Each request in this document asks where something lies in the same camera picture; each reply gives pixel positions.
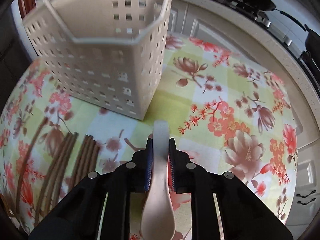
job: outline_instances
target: floral tablecloth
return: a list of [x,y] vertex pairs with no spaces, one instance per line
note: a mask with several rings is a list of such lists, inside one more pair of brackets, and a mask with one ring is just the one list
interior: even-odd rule
[[[285,223],[296,183],[295,123],[283,82],[267,69],[195,38],[168,34],[161,81],[143,122],[71,97],[56,88],[37,59],[25,72],[1,115],[0,192],[27,233],[55,149],[68,132],[79,136],[71,154],[60,199],[86,134],[101,144],[96,171],[113,171],[144,148],[154,120],[166,120],[177,148],[209,172],[230,170]],[[20,214],[15,202],[28,147],[44,117],[24,172]],[[140,239],[145,195],[133,194],[130,239]],[[190,195],[171,192],[174,239],[191,239]]]

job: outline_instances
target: beige perforated basket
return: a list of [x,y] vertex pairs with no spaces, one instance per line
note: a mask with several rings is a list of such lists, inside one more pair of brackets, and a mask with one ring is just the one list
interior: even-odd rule
[[45,0],[24,20],[67,93],[143,119],[162,73],[171,0]]

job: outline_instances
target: metal rivet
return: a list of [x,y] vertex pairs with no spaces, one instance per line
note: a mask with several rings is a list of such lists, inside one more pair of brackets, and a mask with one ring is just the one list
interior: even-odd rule
[[227,171],[224,173],[224,176],[227,178],[227,179],[233,179],[233,177],[235,176],[231,171]]
[[98,176],[98,173],[95,172],[95,171],[91,171],[91,172],[89,172],[89,174],[88,174],[88,178],[89,178],[89,179],[94,179],[94,178],[96,178],[97,176]]
[[136,166],[136,164],[133,163],[133,162],[128,162],[125,166],[126,166],[128,169],[133,169],[133,168]]
[[187,163],[186,167],[190,170],[193,170],[196,167],[196,165],[194,163]]

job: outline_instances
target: brown chopstick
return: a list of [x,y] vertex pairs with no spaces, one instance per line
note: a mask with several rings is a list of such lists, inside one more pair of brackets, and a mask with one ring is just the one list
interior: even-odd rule
[[54,185],[55,185],[58,169],[61,166],[61,163],[63,161],[63,155],[65,154],[65,152],[66,152],[71,140],[72,140],[72,134],[68,133],[67,136],[66,136],[66,143],[62,147],[61,154],[60,154],[60,156],[58,158],[58,161],[57,161],[57,164],[56,164],[56,166],[55,166],[55,168],[53,169],[53,172],[52,172],[52,179],[49,182],[47,198],[46,198],[46,202],[45,202],[45,206],[44,206],[44,215],[47,215],[49,213],[49,211],[50,211],[51,198],[52,198],[52,193],[53,193],[53,190],[54,190]]
[[68,137],[65,136],[65,138],[63,139],[62,143],[59,145],[59,147],[56,149],[54,155],[53,155],[53,159],[50,163],[49,169],[47,171],[47,175],[44,178],[44,182],[42,184],[41,187],[41,191],[38,197],[38,201],[37,201],[37,206],[36,206],[36,216],[35,216],[35,226],[38,225],[39,223],[39,215],[40,215],[40,210],[41,210],[41,206],[42,206],[42,202],[43,202],[43,198],[44,198],[44,193],[47,189],[51,174],[53,172],[53,169],[55,168],[55,165],[59,159],[59,156],[61,154],[61,150],[63,148],[63,146],[65,145],[66,141],[67,141]]
[[82,141],[82,145],[80,147],[80,150],[79,150],[79,153],[78,153],[78,156],[77,156],[77,159],[76,159],[76,163],[73,166],[73,171],[72,171],[72,175],[71,175],[71,179],[70,179],[70,185],[69,185],[69,191],[72,190],[73,187],[75,186],[76,175],[77,175],[77,172],[79,170],[79,164],[80,164],[80,160],[81,160],[81,155],[82,155],[84,147],[86,146],[88,141],[89,141],[89,135],[86,135],[84,137],[84,140]]
[[93,138],[93,136],[90,135],[89,140],[87,141],[87,144],[84,146],[83,152],[79,153],[79,154],[81,154],[81,159],[80,159],[79,167],[78,167],[77,174],[76,174],[75,185],[77,185],[80,182],[80,180],[82,179],[82,170],[84,169],[84,162],[87,158],[86,155],[88,153],[88,149],[89,149],[90,142],[91,142],[92,138]]
[[92,158],[92,153],[93,153],[93,149],[94,149],[95,145],[96,145],[96,141],[95,140],[91,140],[90,146],[88,148],[88,153],[86,154],[86,159],[84,161],[84,168],[83,168],[83,171],[82,171],[81,179],[83,179],[89,173],[90,160]]
[[91,171],[95,171],[96,170],[99,149],[100,149],[100,146],[98,144],[96,144],[94,146],[94,149],[93,149],[93,154],[92,154],[92,157],[91,157],[91,160],[90,160],[90,166],[89,166],[88,173],[91,172]]
[[42,130],[42,128],[46,125],[48,122],[48,118],[44,117],[40,125],[38,126],[38,130],[36,131],[35,135],[32,138],[32,141],[29,145],[28,151],[26,153],[26,157],[23,160],[22,167],[20,170],[19,174],[19,179],[18,179],[18,186],[17,186],[17,195],[16,195],[16,212],[17,214],[20,213],[20,194],[21,194],[21,186],[22,186],[22,180],[23,180],[23,175],[26,170],[27,162],[31,156],[31,151],[33,149],[34,144],[36,143],[36,140]]
[[64,177],[64,174],[65,174],[65,171],[66,171],[69,159],[70,159],[72,149],[76,143],[77,137],[78,137],[78,133],[74,133],[72,135],[71,142],[65,151],[65,155],[63,156],[61,166],[59,167],[57,179],[55,181],[56,187],[55,187],[55,191],[54,191],[54,195],[53,195],[52,208],[54,208],[58,204],[63,177]]

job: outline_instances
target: white spoon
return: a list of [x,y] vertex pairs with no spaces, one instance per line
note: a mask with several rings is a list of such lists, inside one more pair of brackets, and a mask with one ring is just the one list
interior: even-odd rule
[[171,240],[175,233],[174,212],[168,188],[169,126],[153,124],[153,169],[140,225],[144,240]]

